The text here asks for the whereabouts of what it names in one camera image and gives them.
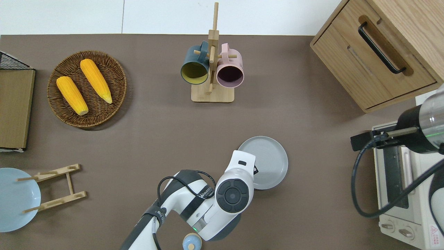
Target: drawer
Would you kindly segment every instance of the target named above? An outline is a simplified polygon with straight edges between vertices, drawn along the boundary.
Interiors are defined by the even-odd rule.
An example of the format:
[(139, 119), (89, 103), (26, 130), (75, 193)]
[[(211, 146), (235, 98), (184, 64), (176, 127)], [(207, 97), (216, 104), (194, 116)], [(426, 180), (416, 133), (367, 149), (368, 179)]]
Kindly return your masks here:
[[(360, 34), (358, 29), (364, 23)], [(388, 63), (363, 36), (375, 44)], [(367, 112), (437, 87), (437, 81), (415, 57), (417, 52), (410, 51), (405, 43), (399, 31), (391, 29), (365, 0), (350, 0), (312, 48)], [(405, 70), (393, 73), (387, 65)]]
[(322, 34), (313, 49), (361, 109), (392, 98), (333, 26)]

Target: black handle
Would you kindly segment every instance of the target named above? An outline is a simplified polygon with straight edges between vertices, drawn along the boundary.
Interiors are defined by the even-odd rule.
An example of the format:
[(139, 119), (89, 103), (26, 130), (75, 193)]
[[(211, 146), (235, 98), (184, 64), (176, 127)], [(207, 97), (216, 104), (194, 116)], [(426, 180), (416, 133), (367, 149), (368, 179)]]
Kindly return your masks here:
[(381, 61), (387, 66), (387, 68), (393, 73), (393, 74), (399, 74), (403, 72), (406, 68), (403, 67), (402, 69), (396, 69), (395, 66), (387, 59), (387, 57), (382, 53), (382, 51), (376, 46), (376, 44), (370, 39), (370, 37), (365, 33), (364, 26), (367, 25), (367, 22), (364, 22), (359, 26), (358, 33), (364, 39), (364, 41), (370, 46), (370, 48), (375, 52), (375, 54), (381, 59)]

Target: warning label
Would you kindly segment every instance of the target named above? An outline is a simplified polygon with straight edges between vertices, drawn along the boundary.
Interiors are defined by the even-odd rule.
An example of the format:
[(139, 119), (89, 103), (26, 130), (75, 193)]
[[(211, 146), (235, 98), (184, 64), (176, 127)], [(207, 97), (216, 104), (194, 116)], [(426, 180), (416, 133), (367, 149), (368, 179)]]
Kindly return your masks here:
[(440, 246), (440, 232), (436, 225), (430, 225), (430, 243), (432, 246)]

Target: pink mug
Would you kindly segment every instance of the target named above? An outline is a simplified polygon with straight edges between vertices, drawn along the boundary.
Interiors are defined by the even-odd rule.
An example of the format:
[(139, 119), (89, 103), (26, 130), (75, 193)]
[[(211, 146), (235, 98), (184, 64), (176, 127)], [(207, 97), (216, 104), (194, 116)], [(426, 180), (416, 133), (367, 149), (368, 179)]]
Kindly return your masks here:
[[(237, 58), (228, 58), (228, 55), (236, 55)], [(242, 56), (239, 51), (229, 48), (228, 44), (222, 44), (222, 58), (219, 59), (216, 70), (216, 80), (226, 88), (236, 88), (244, 81), (244, 68)]]

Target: white wall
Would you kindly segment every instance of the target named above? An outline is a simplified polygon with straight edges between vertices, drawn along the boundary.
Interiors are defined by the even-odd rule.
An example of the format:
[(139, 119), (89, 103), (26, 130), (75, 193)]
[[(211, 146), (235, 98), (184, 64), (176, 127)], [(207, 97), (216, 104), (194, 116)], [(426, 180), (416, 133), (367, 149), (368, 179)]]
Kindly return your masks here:
[[(219, 0), (218, 30), (315, 35), (341, 0)], [(213, 0), (0, 0), (0, 34), (207, 34)]]

